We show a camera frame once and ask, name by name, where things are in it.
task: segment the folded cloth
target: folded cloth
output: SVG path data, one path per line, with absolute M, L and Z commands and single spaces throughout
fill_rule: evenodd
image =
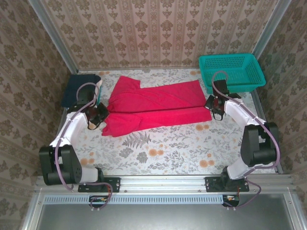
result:
M 119 137 L 134 131 L 210 121 L 198 80 L 151 88 L 121 76 L 109 99 L 110 115 L 103 136 Z
M 63 95 L 61 106 L 65 108 L 73 106 L 77 102 L 76 93 L 80 86 L 88 82 L 97 84 L 100 80 L 101 78 L 95 74 L 71 75 Z M 93 89 L 94 92 L 95 86 L 86 85 L 83 89 Z
M 141 81 L 121 76 L 109 99 L 110 112 L 136 113 L 202 107 L 206 103 L 198 80 L 141 88 Z

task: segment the teal basket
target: teal basket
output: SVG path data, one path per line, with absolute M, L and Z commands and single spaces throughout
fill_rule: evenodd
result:
M 227 87 L 232 92 L 251 92 L 265 85 L 265 78 L 258 61 L 252 54 L 222 54 L 200 56 L 202 80 L 207 93 L 212 94 L 212 77 L 215 72 L 224 70 L 228 74 Z M 225 79 L 218 73 L 215 80 Z

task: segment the red towel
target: red towel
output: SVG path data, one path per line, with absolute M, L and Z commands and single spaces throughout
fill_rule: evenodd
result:
M 140 88 L 140 81 L 121 76 L 111 93 L 110 115 L 103 136 L 119 137 L 161 126 L 210 121 L 198 80 Z

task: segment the wallpaper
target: wallpaper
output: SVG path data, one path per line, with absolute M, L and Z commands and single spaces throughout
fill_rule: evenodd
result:
M 0 0 L 0 229 L 18 229 L 55 136 L 68 69 L 26 0 Z
M 259 89 L 269 121 L 280 130 L 282 167 L 293 175 L 307 214 L 307 1 L 291 2 L 259 62 Z
M 251 53 L 277 0 L 42 0 L 79 70 Z

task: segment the robotic arm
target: robotic arm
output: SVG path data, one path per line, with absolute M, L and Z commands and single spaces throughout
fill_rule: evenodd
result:
M 98 168 L 82 167 L 74 151 L 78 143 L 80 132 L 88 127 L 89 121 L 98 126 L 109 115 L 107 108 L 100 103 L 86 106 L 93 100 L 93 92 L 84 89 L 80 92 L 76 105 L 68 110 L 65 124 L 57 137 L 49 146 L 42 147 L 39 151 L 42 173 L 46 185 L 62 184 L 56 166 L 56 148 L 58 147 L 58 162 L 60 174 L 67 184 L 83 184 L 102 182 L 102 170 Z
M 244 103 L 238 94 L 230 94 L 227 89 L 226 80 L 214 81 L 213 95 L 208 98 L 205 107 L 212 111 L 215 118 L 218 114 L 222 120 L 224 114 L 230 115 L 239 126 L 244 129 L 241 145 L 241 157 L 232 165 L 225 167 L 220 178 L 207 183 L 207 191 L 237 191 L 238 187 L 246 189 L 245 177 L 265 165 L 277 161 L 277 152 L 275 144 L 268 133 L 259 124 L 263 124 L 278 142 L 278 128 L 275 123 L 267 123 L 265 120 L 257 117 L 256 121 L 251 116 L 252 112 L 246 108 L 243 109 Z

